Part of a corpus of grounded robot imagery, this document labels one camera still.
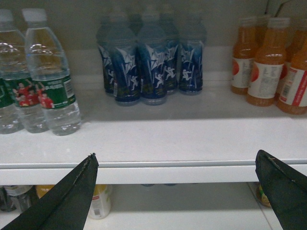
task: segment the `bottle neck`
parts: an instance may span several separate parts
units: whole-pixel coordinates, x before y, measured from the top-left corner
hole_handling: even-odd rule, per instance
[[[255,42],[255,27],[239,27],[238,32],[239,43],[254,43]]]
[[[284,29],[272,29],[268,28],[263,46],[274,47],[274,48],[284,48],[286,44],[287,30]]]
[[[27,22],[28,23],[28,27],[29,28],[46,28],[47,26],[47,21],[43,21],[43,22]]]
[[[14,26],[13,22],[0,22],[0,31],[9,31],[15,29],[16,27]]]

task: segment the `water bottle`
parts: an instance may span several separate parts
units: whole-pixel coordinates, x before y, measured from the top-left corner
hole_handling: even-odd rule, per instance
[[[141,97],[145,104],[159,105],[166,101],[166,35],[159,26],[159,12],[152,4],[147,4],[142,21],[143,27],[138,34]]]
[[[43,111],[39,105],[35,83],[30,77],[24,53],[24,36],[14,27],[12,13],[1,10],[1,51],[0,71],[3,82],[11,95],[14,105],[6,108],[14,119],[13,126],[18,125],[15,108],[25,129],[30,133],[48,130]]]
[[[28,23],[26,60],[41,95],[47,125],[58,136],[74,133],[81,126],[81,118],[64,50],[47,26],[44,9],[23,9],[23,15]]]
[[[120,7],[113,9],[110,20],[112,28],[107,35],[107,43],[114,68],[115,100],[122,106],[134,105],[141,96],[136,66],[136,36],[128,27],[128,17]]]
[[[113,87],[114,87],[114,69],[111,62],[109,51],[107,50],[106,46],[106,36],[108,35],[111,29],[111,22],[108,16],[107,10],[103,10],[103,16],[101,19],[101,26],[99,27],[96,39],[98,44],[99,53],[102,59],[102,68],[103,68],[103,75],[104,75],[104,88],[105,92],[113,96]]]
[[[176,92],[178,86],[177,81],[177,58],[179,32],[174,25],[174,11],[171,5],[165,3],[162,5],[160,13],[160,26],[166,34],[166,50],[165,50],[165,86],[167,94],[171,95]]]
[[[201,11],[192,5],[180,34],[181,74],[179,90],[186,95],[202,90],[202,49],[206,30],[201,24]]]

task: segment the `bottle cap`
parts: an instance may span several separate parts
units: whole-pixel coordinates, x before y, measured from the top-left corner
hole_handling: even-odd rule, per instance
[[[307,30],[307,18],[300,20],[298,29],[303,31]]]
[[[128,21],[127,14],[119,6],[113,7],[113,11],[110,13],[109,17],[110,21],[113,23]]]
[[[13,22],[13,15],[10,10],[1,9],[0,10],[0,22]]]
[[[27,22],[45,22],[47,15],[44,9],[39,8],[26,8],[22,9],[24,19]]]
[[[156,10],[156,7],[152,4],[147,4],[146,9],[142,14],[143,22],[156,22],[160,18],[159,12]]]
[[[271,16],[269,14],[258,15],[257,26],[267,26],[270,17]]]
[[[270,18],[268,28],[272,29],[284,29],[289,27],[290,18]]]
[[[256,25],[257,18],[256,16],[240,18],[241,27],[253,27]]]

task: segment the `white shelf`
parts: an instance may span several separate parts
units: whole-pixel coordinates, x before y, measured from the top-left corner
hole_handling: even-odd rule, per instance
[[[271,228],[246,183],[116,185],[110,214],[84,230],[280,230]],[[0,213],[0,228],[17,216]]]
[[[1,136],[0,184],[55,184],[92,152],[100,184],[257,181],[260,149],[307,174],[306,116],[252,106],[228,84],[206,82],[200,95],[176,93],[161,106],[120,107],[102,90],[77,92],[84,124],[76,133]]]

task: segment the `clear water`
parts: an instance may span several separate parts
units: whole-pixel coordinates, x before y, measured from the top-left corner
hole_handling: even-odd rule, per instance
[[[15,105],[0,108],[0,134],[10,134],[23,129]]]

